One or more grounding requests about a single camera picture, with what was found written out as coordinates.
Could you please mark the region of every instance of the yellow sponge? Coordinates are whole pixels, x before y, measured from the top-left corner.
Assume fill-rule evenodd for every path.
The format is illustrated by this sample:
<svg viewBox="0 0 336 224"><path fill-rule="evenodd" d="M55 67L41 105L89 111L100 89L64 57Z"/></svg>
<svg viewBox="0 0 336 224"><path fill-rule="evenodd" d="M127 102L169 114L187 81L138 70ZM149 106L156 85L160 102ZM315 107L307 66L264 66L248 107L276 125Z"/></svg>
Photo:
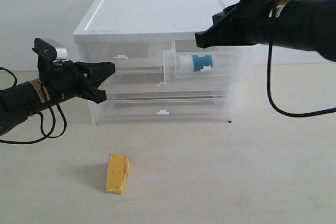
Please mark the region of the yellow sponge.
<svg viewBox="0 0 336 224"><path fill-rule="evenodd" d="M126 155L110 154L106 179L107 193L123 194L130 164Z"/></svg>

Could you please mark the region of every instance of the table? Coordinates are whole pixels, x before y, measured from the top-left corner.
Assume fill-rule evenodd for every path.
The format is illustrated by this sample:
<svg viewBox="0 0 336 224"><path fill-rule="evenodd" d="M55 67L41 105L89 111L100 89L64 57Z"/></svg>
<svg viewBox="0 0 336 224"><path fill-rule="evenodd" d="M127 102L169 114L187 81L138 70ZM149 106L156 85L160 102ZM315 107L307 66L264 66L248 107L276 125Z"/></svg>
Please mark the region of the table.
<svg viewBox="0 0 336 224"><path fill-rule="evenodd" d="M335 69L275 66L275 102L291 112L335 106ZM18 74L19 81L35 77ZM11 81L1 75L1 88ZM0 145L0 223L333 223L336 116L275 112L265 66L253 67L239 104L233 124L94 126L86 101L68 101L63 137ZM35 139L38 124L33 117L3 138ZM103 192L110 153L131 160L124 195Z"/></svg>

